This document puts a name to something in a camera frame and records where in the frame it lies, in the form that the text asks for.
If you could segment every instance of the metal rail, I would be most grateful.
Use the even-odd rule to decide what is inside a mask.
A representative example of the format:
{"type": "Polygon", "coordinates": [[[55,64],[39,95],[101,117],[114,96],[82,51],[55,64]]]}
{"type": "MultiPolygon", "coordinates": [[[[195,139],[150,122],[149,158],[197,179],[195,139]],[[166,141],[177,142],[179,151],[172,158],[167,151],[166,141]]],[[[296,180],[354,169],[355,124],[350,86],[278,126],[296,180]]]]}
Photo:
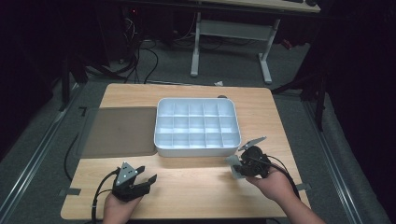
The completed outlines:
{"type": "Polygon", "coordinates": [[[18,205],[21,197],[23,196],[26,189],[29,187],[30,182],[35,177],[35,173],[37,172],[38,168],[40,167],[41,162],[46,157],[48,151],[50,150],[50,143],[53,136],[56,134],[59,126],[61,125],[62,121],[64,120],[64,116],[66,115],[70,105],[73,104],[75,99],[81,93],[82,87],[76,84],[73,87],[72,93],[72,100],[63,111],[60,111],[54,121],[51,123],[49,128],[47,129],[44,137],[42,138],[40,144],[38,145],[37,149],[35,150],[35,154],[27,163],[26,167],[22,171],[20,177],[18,178],[17,182],[15,183],[14,187],[12,188],[11,192],[8,194],[7,198],[3,202],[2,206],[0,207],[0,223],[7,223],[9,218],[11,217],[14,209],[18,205]]]}
{"type": "Polygon", "coordinates": [[[323,134],[318,129],[317,124],[315,123],[315,109],[312,105],[305,101],[303,102],[303,106],[305,112],[310,117],[310,123],[312,127],[316,130],[316,134],[318,140],[321,144],[321,148],[323,149],[323,154],[325,157],[326,166],[329,169],[330,176],[332,177],[332,181],[334,183],[335,189],[337,190],[338,196],[340,197],[341,203],[344,206],[346,211],[346,215],[349,219],[350,223],[363,223],[361,220],[361,216],[358,212],[358,209],[353,201],[352,195],[350,194],[349,188],[341,175],[340,170],[338,169],[337,163],[335,162],[334,157],[332,156],[332,151],[327,143],[327,140],[323,134]]]}

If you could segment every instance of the black cable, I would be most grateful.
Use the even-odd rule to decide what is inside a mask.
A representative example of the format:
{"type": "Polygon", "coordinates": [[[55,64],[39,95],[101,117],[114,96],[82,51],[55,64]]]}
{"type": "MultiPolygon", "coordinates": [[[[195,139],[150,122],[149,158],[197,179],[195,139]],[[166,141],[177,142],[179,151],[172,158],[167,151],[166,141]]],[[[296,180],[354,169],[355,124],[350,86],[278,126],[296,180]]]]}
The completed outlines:
{"type": "Polygon", "coordinates": [[[134,65],[134,69],[132,69],[132,71],[128,74],[128,76],[126,76],[126,78],[124,80],[124,83],[127,83],[129,77],[131,76],[131,74],[134,71],[137,71],[137,65],[139,64],[139,59],[140,59],[140,47],[141,46],[142,46],[142,43],[140,42],[139,46],[137,46],[137,56],[134,55],[134,58],[135,58],[135,61],[136,61],[135,65],[134,65]]]}
{"type": "Polygon", "coordinates": [[[83,63],[85,63],[88,66],[93,67],[94,69],[98,70],[99,72],[103,73],[104,75],[114,78],[114,79],[123,79],[123,77],[119,76],[119,74],[108,70],[107,68],[103,67],[101,64],[91,61],[90,59],[88,59],[82,55],[77,55],[77,56],[83,63]]]}
{"type": "Polygon", "coordinates": [[[154,70],[157,68],[157,65],[158,65],[158,55],[151,49],[146,49],[146,50],[148,50],[154,54],[154,56],[156,58],[156,62],[155,62],[154,67],[152,68],[152,70],[146,75],[146,78],[145,78],[145,81],[143,82],[143,84],[146,84],[148,82],[149,76],[152,74],[152,72],[154,72],[154,70]]]}
{"type": "Polygon", "coordinates": [[[98,189],[96,190],[95,196],[93,197],[93,201],[92,201],[92,212],[91,212],[92,224],[96,224],[96,205],[98,203],[98,196],[99,196],[99,194],[102,193],[102,192],[99,192],[100,189],[102,188],[103,184],[105,183],[105,181],[108,180],[109,177],[111,177],[112,175],[117,175],[119,173],[120,173],[120,167],[117,168],[117,170],[115,170],[115,171],[111,172],[110,174],[108,174],[107,176],[105,176],[105,178],[99,184],[98,189]]]}
{"type": "Polygon", "coordinates": [[[125,32],[123,33],[125,36],[125,44],[127,46],[127,50],[130,47],[130,43],[134,40],[134,31],[135,31],[135,26],[134,26],[134,22],[132,20],[130,20],[129,18],[124,18],[125,21],[129,22],[129,27],[126,28],[125,32]]]}
{"type": "Polygon", "coordinates": [[[139,84],[140,83],[140,79],[139,79],[139,75],[137,74],[137,67],[134,70],[134,84],[139,84]]]}
{"type": "Polygon", "coordinates": [[[265,162],[265,161],[260,161],[260,160],[257,160],[255,158],[249,157],[249,156],[247,156],[247,157],[252,159],[252,160],[254,160],[254,161],[258,161],[258,162],[260,162],[262,164],[265,164],[265,165],[272,166],[272,167],[276,168],[280,173],[282,173],[289,180],[289,182],[291,184],[291,187],[293,188],[294,194],[297,196],[297,198],[299,198],[301,200],[300,193],[298,192],[297,187],[296,187],[293,179],[291,178],[291,175],[289,174],[289,172],[286,172],[284,169],[280,168],[279,166],[277,166],[275,164],[272,164],[272,163],[269,163],[269,162],[265,162]]]}
{"type": "Polygon", "coordinates": [[[190,35],[190,36],[188,36],[188,35],[191,33],[191,31],[192,31],[192,29],[194,27],[194,24],[196,23],[195,22],[196,18],[197,18],[197,13],[194,13],[194,17],[192,18],[192,22],[191,22],[191,26],[190,26],[189,31],[187,31],[187,33],[185,35],[183,35],[181,38],[174,39],[173,40],[174,43],[176,43],[179,40],[184,40],[184,39],[188,39],[188,38],[191,38],[191,37],[195,36],[195,35],[190,35]]]}
{"type": "MultiPolygon", "coordinates": [[[[125,67],[123,67],[123,68],[121,68],[121,69],[119,69],[119,70],[117,70],[117,71],[114,71],[114,72],[110,71],[110,72],[113,73],[113,74],[115,74],[115,75],[124,73],[124,72],[126,72],[126,71],[132,69],[132,68],[134,67],[134,63],[135,63],[135,61],[134,61],[134,56],[133,56],[133,57],[131,58],[131,61],[129,61],[128,65],[126,65],[125,67]]],[[[91,75],[94,75],[94,76],[102,76],[102,75],[105,75],[105,73],[103,73],[103,72],[95,72],[95,71],[92,71],[92,70],[91,70],[90,68],[88,68],[88,67],[85,67],[85,71],[86,71],[87,73],[91,74],[91,75]]]]}
{"type": "Polygon", "coordinates": [[[108,192],[108,191],[111,191],[111,190],[112,189],[104,189],[104,190],[100,191],[98,195],[101,195],[102,193],[105,193],[105,192],[108,192]]]}
{"type": "Polygon", "coordinates": [[[188,38],[182,39],[182,40],[174,41],[174,44],[182,46],[182,47],[192,46],[195,43],[194,40],[190,40],[192,37],[194,37],[194,35],[192,35],[192,36],[190,36],[188,38]],[[180,44],[180,43],[178,43],[178,42],[186,42],[186,41],[190,42],[190,44],[180,44]]]}
{"type": "Polygon", "coordinates": [[[282,162],[282,161],[280,161],[278,158],[275,158],[275,157],[273,157],[273,156],[268,156],[268,155],[267,155],[267,157],[269,157],[269,158],[272,158],[272,159],[274,159],[274,160],[278,161],[280,164],[282,164],[282,166],[283,166],[283,169],[285,169],[285,170],[286,170],[286,172],[289,172],[289,171],[288,171],[288,169],[286,168],[285,164],[283,164],[283,162],[282,162]]]}
{"type": "Polygon", "coordinates": [[[223,41],[227,44],[232,44],[232,45],[236,45],[236,46],[246,46],[246,45],[254,44],[254,43],[258,42],[258,40],[249,39],[249,40],[246,40],[245,43],[237,43],[234,41],[230,41],[229,39],[231,39],[231,38],[224,38],[223,41]]]}
{"type": "Polygon", "coordinates": [[[64,173],[66,174],[67,178],[70,180],[70,182],[73,180],[69,172],[67,172],[67,157],[69,156],[70,150],[72,149],[73,145],[76,143],[76,140],[78,138],[78,133],[76,134],[76,137],[73,139],[73,142],[70,144],[69,149],[67,149],[66,155],[64,156],[64,173]]]}
{"type": "Polygon", "coordinates": [[[205,47],[202,46],[202,44],[200,44],[200,48],[201,49],[215,50],[215,49],[218,49],[219,47],[221,47],[223,45],[223,38],[221,38],[220,40],[217,40],[216,38],[207,37],[206,40],[214,40],[212,42],[219,41],[219,44],[217,46],[215,46],[214,48],[211,48],[211,49],[210,48],[205,48],[205,47]]]}

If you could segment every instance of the tray compartment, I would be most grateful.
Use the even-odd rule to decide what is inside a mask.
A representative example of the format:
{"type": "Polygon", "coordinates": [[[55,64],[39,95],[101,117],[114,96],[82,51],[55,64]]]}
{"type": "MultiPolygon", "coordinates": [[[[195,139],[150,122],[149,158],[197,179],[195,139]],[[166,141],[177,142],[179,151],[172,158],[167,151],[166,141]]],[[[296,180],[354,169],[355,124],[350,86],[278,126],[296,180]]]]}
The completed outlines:
{"type": "Polygon", "coordinates": [[[154,144],[161,156],[230,156],[241,143],[229,99],[165,98],[157,110],[154,144]]]}

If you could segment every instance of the gray carpet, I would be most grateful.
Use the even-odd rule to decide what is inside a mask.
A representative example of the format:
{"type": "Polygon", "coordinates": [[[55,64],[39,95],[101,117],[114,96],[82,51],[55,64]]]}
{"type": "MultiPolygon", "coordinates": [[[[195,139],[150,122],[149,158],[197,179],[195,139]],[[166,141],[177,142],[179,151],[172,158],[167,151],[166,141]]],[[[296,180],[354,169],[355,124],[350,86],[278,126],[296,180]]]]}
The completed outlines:
{"type": "MultiPolygon", "coordinates": [[[[214,50],[202,49],[200,75],[190,77],[191,46],[174,45],[168,48],[160,43],[152,48],[159,57],[157,68],[149,77],[148,82],[185,83],[193,85],[213,85],[222,81],[224,86],[266,87],[274,89],[293,79],[309,46],[284,49],[274,45],[268,63],[274,83],[264,85],[262,73],[257,61],[256,52],[261,43],[253,43],[244,47],[235,44],[223,44],[214,50]]],[[[152,42],[144,44],[144,48],[153,46],[152,42]]],[[[203,44],[204,48],[216,48],[216,44],[203,44]]],[[[140,63],[137,74],[142,82],[146,74],[153,68],[155,56],[148,50],[140,50],[140,63]]],[[[134,74],[129,83],[137,79],[134,74]]],[[[13,210],[8,223],[84,223],[85,221],[62,220],[60,211],[64,196],[62,189],[67,189],[69,180],[64,174],[64,157],[74,137],[80,132],[84,117],[82,106],[96,108],[99,106],[106,85],[114,82],[107,77],[90,76],[90,81],[82,88],[71,104],[64,117],[61,127],[49,144],[48,153],[36,171],[34,178],[13,210]]],[[[60,86],[54,90],[54,98],[44,105],[30,125],[0,163],[0,202],[4,202],[12,190],[27,162],[34,155],[43,135],[58,116],[61,106],[60,86]]],[[[338,192],[334,187],[332,176],[326,166],[321,144],[317,138],[316,127],[304,108],[304,103],[297,95],[298,91],[287,91],[275,96],[276,106],[282,119],[290,146],[305,183],[310,184],[307,192],[313,210],[328,223],[349,223],[347,213],[338,192]]],[[[346,184],[356,202],[361,215],[361,223],[389,223],[381,205],[376,201],[370,185],[362,174],[359,165],[347,145],[342,130],[333,114],[331,102],[327,99],[324,113],[324,135],[328,139],[337,165],[343,171],[346,184]]],[[[78,158],[71,153],[67,160],[67,170],[73,175],[78,158]]],[[[286,218],[278,219],[281,223],[289,223],[286,218]]]]}

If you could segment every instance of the desk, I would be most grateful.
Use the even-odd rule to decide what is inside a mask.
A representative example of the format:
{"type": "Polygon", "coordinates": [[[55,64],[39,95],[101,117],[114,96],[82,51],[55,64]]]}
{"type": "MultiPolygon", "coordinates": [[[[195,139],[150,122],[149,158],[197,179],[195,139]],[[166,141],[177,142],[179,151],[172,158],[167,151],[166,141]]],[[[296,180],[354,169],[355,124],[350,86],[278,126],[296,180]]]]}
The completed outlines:
{"type": "MultiPolygon", "coordinates": [[[[78,4],[79,1],[71,1],[75,4],[78,4]]],[[[310,7],[306,3],[293,3],[283,0],[180,0],[180,1],[169,1],[169,0],[105,0],[107,3],[112,4],[120,4],[120,5],[128,5],[134,7],[156,7],[156,8],[166,8],[172,10],[183,10],[190,12],[203,12],[203,13],[229,13],[233,15],[255,15],[255,16],[266,16],[268,18],[272,18],[274,20],[299,20],[301,22],[305,21],[318,21],[318,22],[328,22],[334,24],[335,22],[346,22],[348,19],[344,17],[332,17],[320,14],[320,8],[318,6],[310,7]]],[[[317,41],[311,45],[310,51],[312,49],[320,49],[320,47],[326,45],[324,41],[317,41]]],[[[266,66],[266,56],[269,51],[269,48],[266,48],[267,52],[264,52],[260,55],[260,62],[262,66],[262,71],[265,72],[268,70],[266,66]]],[[[322,55],[315,55],[316,60],[322,58],[322,55]]],[[[75,52],[71,53],[71,56],[68,58],[79,61],[80,59],[76,59],[75,52]]],[[[69,80],[69,71],[67,69],[68,64],[65,64],[65,71],[63,72],[63,80],[69,80]]],[[[94,67],[95,69],[102,71],[104,74],[110,77],[114,77],[117,74],[110,72],[104,69],[102,66],[92,63],[86,64],[94,67]]],[[[315,62],[309,62],[306,64],[304,68],[306,68],[302,74],[311,74],[313,68],[317,65],[315,62]]],[[[78,82],[85,82],[85,77],[81,77],[78,75],[79,71],[71,71],[71,73],[78,77],[78,82]]],[[[306,82],[309,78],[302,78],[302,82],[306,82]]],[[[284,90],[287,90],[291,87],[295,87],[300,83],[291,82],[283,87],[275,89],[273,92],[280,93],[284,90]]],[[[325,88],[318,87],[320,91],[324,91],[325,88]]],[[[67,89],[67,85],[63,85],[63,96],[64,102],[68,103],[68,95],[69,90],[67,89]]],[[[315,94],[309,94],[310,98],[313,98],[315,94]]],[[[321,97],[318,101],[318,105],[323,105],[323,97],[321,97]]],[[[318,116],[318,126],[321,123],[321,116],[318,116]]]]}
{"type": "MultiPolygon", "coordinates": [[[[286,9],[315,13],[320,12],[320,8],[318,6],[310,7],[306,3],[294,3],[280,0],[204,0],[200,1],[199,3],[201,4],[201,2],[229,4],[243,7],[267,7],[271,9],[286,9]]],[[[279,23],[280,19],[276,19],[274,25],[272,26],[252,25],[226,21],[201,20],[201,13],[197,13],[197,20],[195,25],[195,45],[191,63],[191,76],[198,76],[200,35],[217,35],[224,37],[265,41],[266,46],[263,49],[263,52],[259,54],[259,62],[262,68],[264,82],[266,84],[271,84],[272,79],[270,71],[268,69],[267,57],[273,44],[279,23]]]]}
{"type": "MultiPolygon", "coordinates": [[[[271,92],[265,88],[165,86],[110,84],[101,107],[156,106],[164,97],[218,97],[225,95],[235,104],[242,142],[267,136],[257,146],[264,153],[285,163],[296,184],[301,183],[296,163],[271,92]]],[[[146,157],[81,159],[71,188],[79,195],[68,195],[61,212],[64,219],[90,219],[93,195],[101,180],[127,161],[133,167],[146,165],[138,181],[157,174],[137,206],[132,218],[237,218],[284,217],[283,211],[245,179],[233,179],[223,157],[164,158],[146,157]]],[[[112,178],[102,189],[111,189],[112,178]]],[[[306,194],[302,201],[309,206],[306,194]]],[[[99,196],[98,218],[102,217],[106,193],[99,196]]]]}

